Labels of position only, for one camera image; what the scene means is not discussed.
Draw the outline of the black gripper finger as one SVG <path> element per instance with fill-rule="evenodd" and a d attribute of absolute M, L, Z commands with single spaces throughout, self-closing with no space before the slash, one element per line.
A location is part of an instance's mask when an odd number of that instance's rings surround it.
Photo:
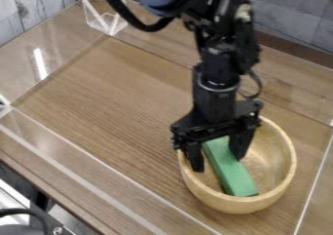
<path fill-rule="evenodd" d="M 193 171 L 197 173 L 204 172 L 204 157 L 201 155 L 201 145 L 198 142 L 188 142 L 185 146 L 185 155 L 190 162 Z"/>
<path fill-rule="evenodd" d="M 237 160 L 241 160 L 248 153 L 256 127 L 230 127 L 229 148 Z"/>

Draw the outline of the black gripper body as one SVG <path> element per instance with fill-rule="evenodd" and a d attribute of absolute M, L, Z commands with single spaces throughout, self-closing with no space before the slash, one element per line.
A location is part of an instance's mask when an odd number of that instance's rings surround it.
<path fill-rule="evenodd" d="M 236 100 L 241 78 L 236 76 L 230 85 L 214 85 L 204 75 L 200 66 L 193 71 L 193 108 L 170 126 L 172 145 L 185 151 L 188 142 L 206 141 L 229 137 L 230 127 L 258 127 L 258 112 L 262 102 L 256 95 Z"/>

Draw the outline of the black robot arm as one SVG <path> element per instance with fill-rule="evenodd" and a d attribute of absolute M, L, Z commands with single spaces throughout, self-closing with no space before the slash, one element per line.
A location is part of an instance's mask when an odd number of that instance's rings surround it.
<path fill-rule="evenodd" d="M 180 19 L 194 34 L 200 62 L 193 68 L 193 107 L 170 126 L 173 147 L 188 157 L 192 168 L 204 171 L 202 145 L 229 139 L 233 155 L 245 157 L 260 126 L 262 103 L 257 95 L 237 97 L 241 77 L 258 77 L 252 68 L 260 62 L 253 31 L 250 0 L 138 0 L 158 16 L 146 24 L 122 0 L 105 0 L 136 29 L 156 32 Z"/>

